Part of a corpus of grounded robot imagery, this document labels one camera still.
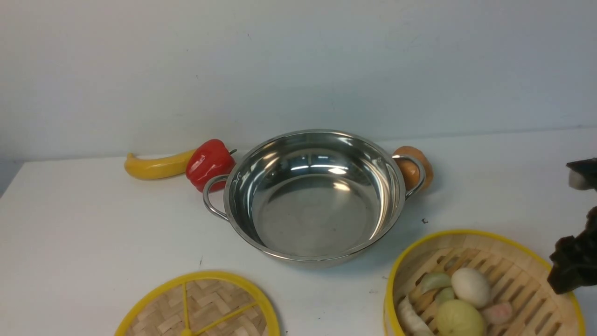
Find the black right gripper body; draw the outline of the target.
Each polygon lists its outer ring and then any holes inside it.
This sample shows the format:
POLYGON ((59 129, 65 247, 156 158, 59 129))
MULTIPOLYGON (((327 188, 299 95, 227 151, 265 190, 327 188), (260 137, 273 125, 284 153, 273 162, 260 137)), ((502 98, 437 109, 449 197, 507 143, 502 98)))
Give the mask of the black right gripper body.
MULTIPOLYGON (((569 186, 586 191, 597 189, 597 160, 586 159, 567 163, 569 186)), ((584 230, 577 236, 560 238, 550 255, 552 269, 547 281, 557 295, 580 287, 597 284, 597 208, 586 215, 584 230)))

